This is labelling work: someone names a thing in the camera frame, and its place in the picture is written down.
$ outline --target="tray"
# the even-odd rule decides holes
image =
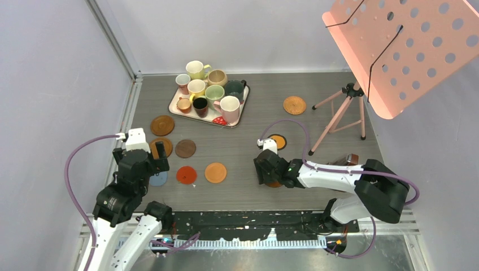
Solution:
[[[220,127],[235,128],[236,126],[238,126],[238,124],[240,124],[241,116],[243,115],[243,110],[245,109],[246,101],[248,101],[247,99],[250,95],[250,90],[251,90],[251,88],[248,85],[246,85],[245,86],[244,102],[243,102],[242,105],[239,106],[239,119],[236,122],[231,123],[231,124],[229,123],[229,124],[226,124],[226,125],[221,125],[221,124],[213,123],[213,120],[215,118],[221,117],[221,113],[218,112],[217,110],[213,110],[211,108],[208,109],[208,115],[206,115],[206,117],[203,117],[203,118],[199,117],[196,114],[196,111],[194,110],[194,108],[191,108],[191,111],[188,114],[184,114],[183,112],[181,112],[176,107],[176,103],[178,102],[180,97],[188,98],[189,95],[183,95],[180,92],[179,89],[177,89],[175,94],[173,95],[173,98],[171,99],[171,102],[169,103],[168,110],[173,115],[177,115],[177,116],[180,116],[180,117],[185,117],[185,118],[188,118],[188,119],[191,119],[191,120],[197,120],[197,121],[201,121],[203,123],[208,123],[208,124],[212,124],[212,125],[216,125],[216,126],[220,126]]]

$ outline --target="mug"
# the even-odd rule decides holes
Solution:
[[[209,85],[220,85],[225,86],[228,82],[228,76],[226,73],[220,69],[216,69],[206,77],[205,82]]]
[[[183,73],[182,75],[176,76],[175,81],[180,89],[181,94],[188,95],[188,83],[191,81],[190,76]]]
[[[200,61],[194,60],[189,62],[186,65],[186,71],[188,75],[191,77],[192,80],[194,79],[201,79],[204,80],[211,72],[211,66],[210,65],[203,65]]]
[[[224,88],[220,85],[212,85],[206,88],[204,92],[206,99],[208,100],[208,105],[211,109],[215,109],[213,105],[215,101],[219,101],[224,97]]]
[[[204,95],[206,90],[206,83],[203,80],[195,79],[188,84],[188,93],[190,94],[190,102],[193,103],[194,97],[200,97]]]
[[[239,100],[239,103],[243,103],[245,100],[245,87],[246,87],[246,81],[245,80],[241,80],[240,81],[237,81],[237,80],[232,80],[232,81],[229,81],[226,85],[225,85],[225,95],[226,96],[235,96],[236,98],[238,98]]]
[[[196,114],[203,118],[208,115],[208,100],[205,96],[200,96],[193,101],[193,108],[195,108]]]
[[[188,114],[191,111],[190,99],[180,97],[176,103],[176,108],[178,108],[183,114]]]
[[[235,96],[226,96],[221,102],[215,101],[214,106],[227,123],[234,123],[240,119],[240,100]]]

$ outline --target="black mug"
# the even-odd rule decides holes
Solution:
[[[245,101],[245,80],[231,80],[224,86],[225,96],[235,96],[238,98],[239,103],[242,104]]]

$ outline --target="red coaster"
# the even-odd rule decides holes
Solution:
[[[182,167],[176,172],[176,179],[184,185],[191,185],[196,181],[196,171],[190,166]]]

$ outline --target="dark brown coaster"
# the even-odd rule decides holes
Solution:
[[[170,116],[158,116],[156,117],[150,125],[151,132],[155,136],[164,137],[167,134],[173,131],[175,127],[175,121]]]
[[[153,139],[151,142],[150,142],[150,150],[151,150],[151,154],[153,154],[153,158],[154,159],[158,159],[159,158],[159,155],[158,155],[158,152],[156,150],[156,145],[155,143],[157,143],[158,141],[162,141],[163,142],[163,146],[165,148],[165,152],[166,152],[166,157],[169,157],[170,154],[173,152],[173,144],[171,143],[171,141],[166,138],[166,137],[158,137],[156,139]]]
[[[175,147],[175,153],[181,158],[189,158],[196,151],[196,145],[189,139],[183,139]]]

